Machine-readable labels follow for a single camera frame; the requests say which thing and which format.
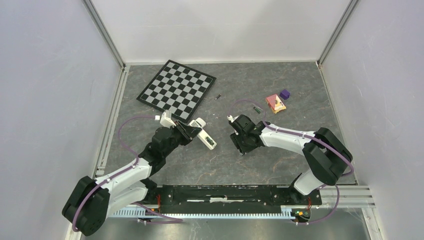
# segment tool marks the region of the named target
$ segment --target black object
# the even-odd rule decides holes
[[[188,123],[217,78],[168,60],[137,100]]]
[[[255,125],[250,118],[240,115],[233,122],[229,121],[229,124],[238,133],[231,134],[230,138],[241,154],[265,146],[260,138],[266,127],[262,121]],[[352,162],[352,154],[329,129],[321,127],[314,134],[315,138],[330,145]],[[303,146],[302,152],[313,175],[326,185],[334,186],[348,167],[340,157],[313,140]]]
[[[315,138],[330,145],[349,162],[352,162],[352,154],[329,129],[321,127],[315,132]],[[315,141],[306,143],[302,152],[313,175],[326,185],[334,186],[348,167],[340,157]]]
[[[145,149],[138,155],[144,158],[152,167],[150,176],[159,171],[166,163],[166,157],[179,145],[189,144],[202,129],[192,127],[177,121],[176,126],[171,128],[159,127],[151,138]],[[157,188],[155,182],[149,178],[141,180],[148,189],[146,199],[152,200],[156,197],[154,190]],[[83,199],[96,187],[96,181],[89,176],[81,178],[72,191],[69,199],[62,210],[62,215],[72,223],[75,213]],[[79,213],[76,220],[78,228],[85,236],[95,233],[105,222],[108,212],[110,193],[107,188],[97,189],[90,197]]]
[[[162,214],[278,214],[282,205],[307,206],[308,197],[312,205],[323,204],[319,190],[295,202],[284,185],[163,185],[153,192],[155,196],[166,196],[160,201]],[[214,202],[211,198],[243,201]],[[140,203],[156,205],[157,200],[144,199]]]
[[[242,155],[258,147],[265,147],[259,137],[265,128],[262,121],[255,125],[249,117],[240,115],[233,122],[228,121],[228,123],[238,133],[233,133],[229,137]]]
[[[97,186],[96,181],[89,176],[81,178],[73,189],[62,210],[62,215],[72,223],[75,213],[85,196]],[[95,233],[105,222],[109,206],[109,191],[99,187],[79,212],[76,227],[85,235]]]

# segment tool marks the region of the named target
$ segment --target small block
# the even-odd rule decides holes
[[[284,99],[287,100],[290,97],[290,92],[287,91],[286,89],[283,89],[280,93],[279,96]]]

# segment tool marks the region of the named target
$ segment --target metal frame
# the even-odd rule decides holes
[[[127,84],[128,72],[130,66],[126,66],[122,71],[119,78],[119,83],[116,88],[115,96],[113,99],[112,109],[110,111],[109,119],[107,121],[106,131],[103,136],[103,141],[97,157],[97,168],[95,176],[103,176],[105,173],[106,162],[108,161],[109,150],[111,149],[112,138],[114,136],[115,127],[118,120],[119,110],[121,107],[122,98],[124,96],[125,85]]]
[[[345,27],[346,22],[349,20],[351,14],[354,11],[355,7],[357,6],[358,2],[359,2],[359,0],[350,0],[349,4],[347,5],[346,9],[344,10],[344,13],[340,18],[340,21],[338,21],[338,24],[335,27],[330,39],[328,40],[327,45],[325,46],[324,50],[322,51],[321,56],[319,56],[318,60],[316,61],[319,68],[324,63],[327,56],[329,55],[331,49],[334,46],[334,43],[339,38],[340,33],[342,32],[343,28]]]
[[[123,61],[121,55],[119,54],[111,36],[109,35],[108,31],[106,30],[105,25],[103,24],[93,2],[91,0],[82,0],[84,3],[87,11],[89,12],[91,18],[93,19],[97,29],[99,30],[100,34],[102,35],[104,41],[106,42],[107,46],[109,47],[113,57],[115,58],[118,65],[122,68],[122,73],[119,78],[119,83],[116,89],[115,97],[112,104],[112,109],[109,115],[109,119],[106,126],[106,131],[103,137],[103,141],[99,150],[98,158],[97,158],[97,168],[95,170],[95,176],[102,176],[104,174],[104,169],[106,167],[110,145],[112,142],[112,137],[115,131],[116,122],[119,114],[119,109],[121,106],[121,101],[123,98],[123,93],[125,89],[125,85],[127,82],[127,77],[129,73],[130,66],[126,66],[125,62]],[[332,33],[330,39],[328,40],[322,54],[320,55],[319,59],[316,61],[318,68],[321,72],[321,66],[326,60],[328,54],[330,53],[331,49],[333,48],[335,42],[337,41],[341,31],[345,27],[348,19],[350,18],[353,10],[357,6],[357,3],[359,0],[350,0],[347,8],[345,9],[340,21],[338,22],[336,28],[334,29],[334,32]],[[368,229],[368,233],[371,237],[371,240],[383,240],[384,235],[381,231],[380,224],[379,224],[379,218],[378,213],[376,210],[376,206],[373,200],[373,197],[371,195],[370,189],[368,186],[358,186],[358,185],[339,185],[340,188],[340,200],[338,208],[359,208],[362,209],[363,215],[365,217],[366,226]],[[333,186],[327,186],[326,188],[323,188],[320,190],[321,199],[322,199],[322,205],[320,206],[314,206],[315,208],[326,208],[331,209],[334,206],[334,203],[336,202],[337,198],[337,191],[335,187]],[[149,208],[155,208],[157,205],[148,205]],[[231,216],[229,215],[210,215],[203,216],[201,214],[170,214],[170,217],[178,217],[178,218],[255,218],[255,219],[287,219],[289,216],[287,216],[287,211],[291,212],[291,208],[293,209],[299,209],[299,208],[305,208],[306,206],[281,206],[281,215],[237,215],[237,216]],[[152,216],[146,216],[143,209],[137,209],[138,206],[136,205],[129,205],[113,215],[110,216],[110,218],[134,218],[134,214],[137,214],[136,217],[142,218],[142,217],[152,217]],[[81,232],[73,232],[72,230],[72,224],[69,224],[69,227],[66,232],[66,240],[79,240],[81,238],[82,234]]]
[[[101,36],[103,37],[104,41],[106,42],[107,46],[112,52],[112,55],[115,58],[116,62],[121,68],[125,68],[125,62],[122,59],[120,53],[118,52],[118,49],[114,44],[114,41],[112,41],[111,36],[106,30],[106,27],[103,24],[102,19],[99,16],[99,13],[94,7],[93,2],[91,0],[82,0],[82,2],[84,3],[85,8],[87,8],[87,11],[90,14],[91,18],[93,19],[95,26],[97,27],[98,31],[100,32]]]

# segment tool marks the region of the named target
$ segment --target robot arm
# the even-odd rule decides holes
[[[159,127],[151,142],[129,164],[105,176],[92,179],[85,176],[76,184],[66,202],[62,215],[71,223],[83,199],[97,188],[82,206],[76,219],[76,227],[89,236],[96,232],[104,221],[116,211],[148,198],[156,196],[150,190],[156,188],[156,183],[149,179],[166,163],[166,157],[179,145],[189,144],[194,137],[199,137],[209,149],[215,148],[216,142],[203,130],[206,124],[198,118],[190,125],[171,120],[171,113],[165,111]]]
[[[318,131],[297,131],[267,123],[273,129],[283,130],[280,132],[266,127],[262,121],[254,124],[245,115],[235,119],[229,116],[228,120],[235,130],[230,138],[242,155],[258,147],[276,147],[298,153],[306,158],[309,170],[299,175],[290,186],[297,194],[293,196],[294,198],[306,196],[322,185],[334,186],[347,168],[346,163],[337,155],[305,135],[325,142],[348,161],[352,161],[351,153],[329,129],[324,127]]]

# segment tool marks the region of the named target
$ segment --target checkered board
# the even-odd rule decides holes
[[[137,97],[155,109],[170,110],[188,123],[217,78],[169,60]]]

